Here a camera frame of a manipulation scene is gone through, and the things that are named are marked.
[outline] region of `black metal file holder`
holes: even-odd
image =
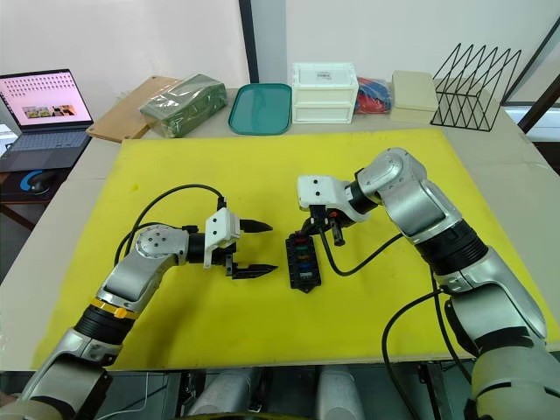
[[[432,125],[490,131],[522,51],[458,44],[434,76],[439,104]]]

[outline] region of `yellow mat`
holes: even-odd
[[[550,310],[439,129],[134,140],[124,142],[84,227],[35,366],[86,308],[111,271],[116,246],[141,210],[161,192],[187,183],[214,186],[227,196],[234,213],[272,225],[272,232],[244,234],[235,258],[240,264],[272,263],[279,269],[251,280],[232,280],[223,267],[202,269],[201,264],[170,269],[124,341],[114,368],[379,360],[389,318],[431,289],[428,267],[416,250],[400,240],[354,276],[339,277],[328,267],[316,239],[323,285],[306,295],[290,289],[284,239],[307,215],[298,209],[298,175],[352,179],[356,170],[392,146],[407,149],[426,166],[429,178],[535,297],[548,324],[549,341],[559,341]],[[157,204],[144,221],[203,228],[215,205],[209,192],[177,192]],[[345,230],[346,246],[334,250],[335,259],[348,270],[396,232],[384,210],[377,208],[369,222]],[[432,302],[397,322],[388,350],[396,358],[446,354]]]

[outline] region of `white wall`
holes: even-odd
[[[286,2],[253,0],[256,62],[263,83],[286,83]]]
[[[352,61],[388,80],[434,74],[459,42],[522,49],[519,73],[560,14],[558,0],[285,1],[289,74],[294,61]]]
[[[2,0],[0,73],[70,68],[94,118],[153,74],[249,82],[237,0]]]
[[[542,49],[538,58],[525,74],[519,87],[509,97],[511,102],[535,102],[560,74],[560,28]]]

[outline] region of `laptop screen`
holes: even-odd
[[[70,70],[0,76],[0,96],[21,129],[92,122]]]

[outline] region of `computer mouse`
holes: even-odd
[[[34,194],[44,194],[51,189],[56,171],[42,171],[28,179],[29,191]]]

